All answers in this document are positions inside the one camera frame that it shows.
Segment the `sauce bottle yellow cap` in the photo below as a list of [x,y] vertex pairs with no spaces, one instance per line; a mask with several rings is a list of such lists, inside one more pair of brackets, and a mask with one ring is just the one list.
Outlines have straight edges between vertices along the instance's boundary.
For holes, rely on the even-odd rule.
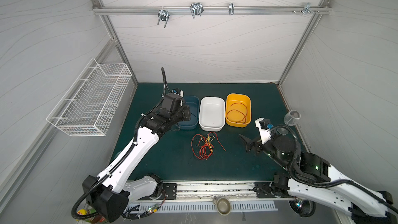
[[[90,215],[96,213],[97,211],[94,208],[87,208],[87,209],[80,209],[77,214],[78,215]],[[90,224],[105,224],[107,223],[107,219],[103,217],[102,215],[98,214],[96,216],[84,219],[84,222],[90,223]]]

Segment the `clear wine glass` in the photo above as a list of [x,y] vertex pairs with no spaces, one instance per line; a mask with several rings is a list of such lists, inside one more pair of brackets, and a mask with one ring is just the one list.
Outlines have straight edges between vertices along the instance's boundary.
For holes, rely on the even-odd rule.
[[[284,116],[284,124],[291,127],[296,125],[300,119],[301,114],[296,110],[291,110]],[[289,133],[288,130],[283,127],[278,127],[277,132],[281,135],[287,135]]]

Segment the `small metal bracket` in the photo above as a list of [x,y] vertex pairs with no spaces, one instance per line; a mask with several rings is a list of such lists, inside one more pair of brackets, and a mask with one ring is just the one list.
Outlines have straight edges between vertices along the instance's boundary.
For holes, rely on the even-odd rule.
[[232,16],[235,13],[235,5],[234,3],[229,4],[229,15]]

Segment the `aluminium crossbar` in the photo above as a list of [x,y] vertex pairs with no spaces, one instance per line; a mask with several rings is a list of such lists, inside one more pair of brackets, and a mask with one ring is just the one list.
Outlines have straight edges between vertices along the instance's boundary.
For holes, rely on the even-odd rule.
[[[294,15],[293,10],[301,10],[304,5],[300,6],[239,6],[235,5],[234,15]],[[224,6],[206,6],[203,5],[204,11],[202,16],[207,15],[226,15],[229,16],[229,4]],[[319,10],[320,15],[327,15],[332,11],[328,5],[314,6],[313,10]],[[165,9],[170,16],[191,15],[189,6],[161,6],[161,7],[138,7],[138,6],[120,6],[120,7],[93,7],[96,15],[103,16],[156,16],[159,10]]]

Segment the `blue plastic bin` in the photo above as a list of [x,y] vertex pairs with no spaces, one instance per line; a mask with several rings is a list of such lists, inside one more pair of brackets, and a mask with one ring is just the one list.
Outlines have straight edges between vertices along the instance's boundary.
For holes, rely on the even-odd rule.
[[184,96],[185,103],[190,108],[190,120],[178,123],[180,130],[194,130],[199,123],[200,100],[196,96]]

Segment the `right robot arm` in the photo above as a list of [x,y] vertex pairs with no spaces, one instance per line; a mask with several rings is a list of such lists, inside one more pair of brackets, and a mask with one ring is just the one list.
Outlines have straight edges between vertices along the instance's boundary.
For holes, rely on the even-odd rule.
[[258,138],[239,136],[246,151],[263,152],[285,170],[275,173],[270,183],[255,183],[258,198],[290,198],[291,209],[302,217],[312,216],[316,204],[321,204],[346,214],[356,224],[398,222],[398,210],[389,192],[370,190],[320,156],[302,151],[298,136],[289,126],[273,126],[264,118],[255,124]]

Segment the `metal U-bolt hook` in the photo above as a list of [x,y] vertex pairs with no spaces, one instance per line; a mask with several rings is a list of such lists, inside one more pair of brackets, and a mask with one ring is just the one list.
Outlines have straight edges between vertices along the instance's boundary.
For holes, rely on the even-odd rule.
[[204,11],[203,4],[198,2],[198,3],[193,3],[189,6],[190,12],[192,17],[195,19],[196,16],[202,16],[202,13]]

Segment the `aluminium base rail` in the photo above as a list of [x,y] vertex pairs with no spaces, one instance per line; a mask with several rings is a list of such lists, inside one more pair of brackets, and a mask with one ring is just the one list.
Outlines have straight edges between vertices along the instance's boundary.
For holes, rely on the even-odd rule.
[[169,181],[158,197],[144,196],[122,210],[125,218],[151,213],[216,213],[220,198],[230,201],[231,213],[277,211],[280,199],[265,192],[268,181]]

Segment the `metal clamp hook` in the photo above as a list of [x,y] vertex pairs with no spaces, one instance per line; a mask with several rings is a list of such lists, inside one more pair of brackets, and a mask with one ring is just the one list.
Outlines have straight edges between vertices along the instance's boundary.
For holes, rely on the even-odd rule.
[[170,13],[167,10],[165,10],[165,9],[159,10],[157,25],[159,25],[160,22],[164,22],[163,27],[166,28],[169,19],[170,19]]

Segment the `yellow plastic bin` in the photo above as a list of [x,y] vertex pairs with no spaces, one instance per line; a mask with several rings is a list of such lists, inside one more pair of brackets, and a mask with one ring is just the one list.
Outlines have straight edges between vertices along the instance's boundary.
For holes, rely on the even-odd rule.
[[245,128],[251,122],[251,99],[247,95],[231,93],[226,101],[226,123],[229,126]]

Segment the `right metal clamp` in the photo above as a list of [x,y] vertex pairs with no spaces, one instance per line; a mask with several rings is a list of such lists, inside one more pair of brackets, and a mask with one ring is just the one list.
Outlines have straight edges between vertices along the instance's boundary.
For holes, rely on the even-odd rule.
[[313,10],[313,9],[311,8],[311,4],[310,4],[310,3],[305,4],[304,7],[303,7],[301,10],[298,10],[298,11],[293,10],[292,12],[293,12],[294,14],[296,14],[296,15],[302,15],[302,16],[304,16],[304,15],[318,15],[318,14],[320,14],[320,11],[319,11],[319,10]]

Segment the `olive round cup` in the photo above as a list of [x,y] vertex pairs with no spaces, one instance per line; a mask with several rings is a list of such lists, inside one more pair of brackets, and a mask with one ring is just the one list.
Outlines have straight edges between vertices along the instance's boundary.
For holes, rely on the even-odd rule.
[[220,215],[227,216],[231,213],[232,205],[228,198],[215,196],[212,202]]

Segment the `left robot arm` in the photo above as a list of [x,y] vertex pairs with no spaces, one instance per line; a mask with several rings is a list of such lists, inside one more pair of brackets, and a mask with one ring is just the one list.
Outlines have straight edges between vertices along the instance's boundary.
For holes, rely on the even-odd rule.
[[73,219],[85,220],[101,215],[112,223],[124,214],[131,202],[160,195],[163,181],[156,175],[132,182],[128,180],[145,154],[173,126],[191,118],[183,91],[169,88],[165,72],[162,72],[162,78],[162,97],[153,109],[141,115],[131,141],[98,176],[89,175],[85,179],[84,193],[71,210]]

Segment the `white plastic bin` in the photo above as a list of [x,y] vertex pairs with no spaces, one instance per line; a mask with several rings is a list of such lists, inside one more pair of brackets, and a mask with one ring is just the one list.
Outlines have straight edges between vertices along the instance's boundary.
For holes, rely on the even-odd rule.
[[226,103],[220,97],[207,96],[201,100],[199,125],[202,130],[219,132],[225,126]]

